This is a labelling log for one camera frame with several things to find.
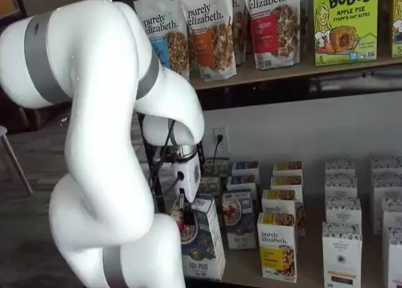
shelf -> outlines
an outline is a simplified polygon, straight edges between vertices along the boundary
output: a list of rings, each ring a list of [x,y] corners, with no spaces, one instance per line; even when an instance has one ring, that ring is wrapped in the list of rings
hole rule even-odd
[[[257,250],[225,250],[226,266],[222,282],[247,287],[275,288],[322,288],[322,221],[324,220],[324,200],[310,201],[307,206],[307,235],[300,237],[297,253],[297,283],[264,279]],[[383,286],[381,236],[371,233],[368,201],[364,201],[362,288]]]
[[[291,67],[282,67],[271,70],[256,70],[254,66],[254,55],[246,57],[246,63],[237,67],[237,75],[228,80],[214,82],[204,82],[198,72],[192,72],[191,83],[195,90],[205,90],[216,87],[226,87],[266,80],[287,79],[291,77],[302,77],[307,75],[326,74],[331,72],[365,69],[370,67],[387,66],[402,63],[402,58],[391,58],[391,50],[384,47],[378,50],[377,60],[370,62],[356,62],[352,64],[333,65],[316,67],[314,66],[314,54],[309,54],[301,58],[301,62]]]

cable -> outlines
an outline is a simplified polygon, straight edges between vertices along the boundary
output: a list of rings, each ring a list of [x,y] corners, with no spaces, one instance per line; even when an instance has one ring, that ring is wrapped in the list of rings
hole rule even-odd
[[[224,136],[222,134],[218,135],[218,141],[216,143],[216,147],[215,147],[215,152],[214,152],[214,159],[212,161],[212,175],[215,172],[215,160],[216,160],[216,152],[218,151],[218,146],[220,145],[220,143],[223,141]]]

small white box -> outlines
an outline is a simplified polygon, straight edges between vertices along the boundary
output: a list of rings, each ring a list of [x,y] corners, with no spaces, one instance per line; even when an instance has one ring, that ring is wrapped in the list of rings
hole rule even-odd
[[[325,197],[357,197],[357,179],[348,174],[325,175]]]
[[[323,223],[324,287],[361,288],[362,235],[359,225]]]
[[[402,229],[392,229],[387,235],[386,254],[383,266],[384,286],[402,287]]]
[[[257,227],[263,277],[295,283],[297,259],[293,216],[260,213]]]
[[[349,158],[327,159],[325,161],[325,174],[347,174],[356,176],[354,161]]]
[[[296,197],[296,227],[299,236],[305,235],[306,211],[303,200],[303,184],[301,176],[272,177],[271,189],[274,191],[294,191]]]
[[[372,175],[371,220],[373,232],[380,235],[383,228],[383,199],[402,196],[402,175],[383,173]]]
[[[254,175],[259,184],[259,161],[233,162],[232,176]]]
[[[184,276],[220,280],[226,259],[214,198],[196,197],[191,208],[194,225],[183,224],[183,212],[178,207],[178,201],[171,209],[172,217],[178,224],[183,224],[180,236]]]
[[[276,162],[272,165],[272,176],[300,176],[303,177],[302,162]]]
[[[250,191],[253,200],[257,200],[257,183],[254,175],[232,176],[227,179],[228,192]]]
[[[327,223],[358,224],[362,228],[362,208],[359,198],[327,198]]]
[[[402,174],[402,157],[378,157],[370,159],[371,173],[380,175],[383,173]]]
[[[225,192],[222,208],[229,249],[256,248],[256,223],[251,193]]]

purely elizabeth granola bag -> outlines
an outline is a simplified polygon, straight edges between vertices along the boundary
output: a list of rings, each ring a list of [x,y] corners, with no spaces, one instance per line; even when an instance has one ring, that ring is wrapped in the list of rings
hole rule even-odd
[[[178,0],[139,0],[134,7],[162,65],[189,80],[187,24]]]
[[[257,69],[291,66],[300,57],[300,0],[246,0]]]
[[[232,0],[180,0],[205,81],[236,75]]]

robotic arm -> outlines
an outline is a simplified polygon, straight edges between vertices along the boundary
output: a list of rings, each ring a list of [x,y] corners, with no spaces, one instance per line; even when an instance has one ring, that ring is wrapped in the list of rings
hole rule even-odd
[[[196,145],[204,118],[191,85],[159,63],[134,11],[90,0],[14,23],[0,37],[0,83],[26,108],[73,100],[65,143],[70,174],[52,193],[50,227],[75,274],[87,287],[111,287],[105,251],[118,247],[126,285],[161,287],[145,275],[151,266],[140,274],[139,252],[153,236],[165,235],[172,260],[180,259],[172,264],[181,268],[180,235],[170,217],[154,215],[131,146],[132,114],[147,115],[144,136],[156,146],[164,144],[171,119],[176,123],[169,145]],[[190,202],[200,177],[196,160],[185,174],[187,184],[178,187]],[[146,250],[152,257],[152,249]],[[171,283],[183,287],[182,272],[172,274]]]

